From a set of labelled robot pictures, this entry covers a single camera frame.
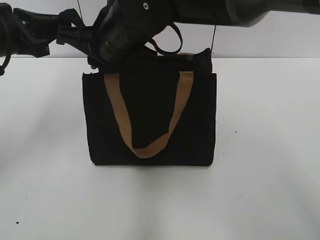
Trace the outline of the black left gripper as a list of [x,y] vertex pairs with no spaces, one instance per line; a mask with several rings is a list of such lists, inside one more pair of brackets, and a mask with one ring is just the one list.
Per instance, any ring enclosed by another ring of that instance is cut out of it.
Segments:
[[84,54],[95,54],[93,27],[84,22],[74,8],[58,15],[13,9],[17,24],[14,33],[17,55],[46,57],[50,55],[49,44],[56,39],[58,45],[68,44]]

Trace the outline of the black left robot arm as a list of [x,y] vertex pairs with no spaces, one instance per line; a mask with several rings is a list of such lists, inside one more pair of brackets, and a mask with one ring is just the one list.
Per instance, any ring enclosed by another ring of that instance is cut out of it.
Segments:
[[0,56],[27,55],[36,58],[50,54],[49,44],[57,39],[60,26],[84,27],[74,8],[59,14],[44,14],[0,4]]

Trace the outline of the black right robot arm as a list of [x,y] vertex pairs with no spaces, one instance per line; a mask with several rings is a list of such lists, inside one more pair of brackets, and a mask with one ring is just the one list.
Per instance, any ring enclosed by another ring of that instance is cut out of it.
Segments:
[[251,27],[269,12],[319,15],[318,0],[113,0],[92,26],[93,69],[117,68],[129,54],[151,43],[175,23]]

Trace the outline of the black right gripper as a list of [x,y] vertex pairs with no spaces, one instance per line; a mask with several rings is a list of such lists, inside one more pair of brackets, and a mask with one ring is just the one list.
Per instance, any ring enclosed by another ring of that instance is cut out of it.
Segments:
[[111,4],[94,25],[88,63],[93,69],[113,67],[144,46],[173,22],[170,4]]

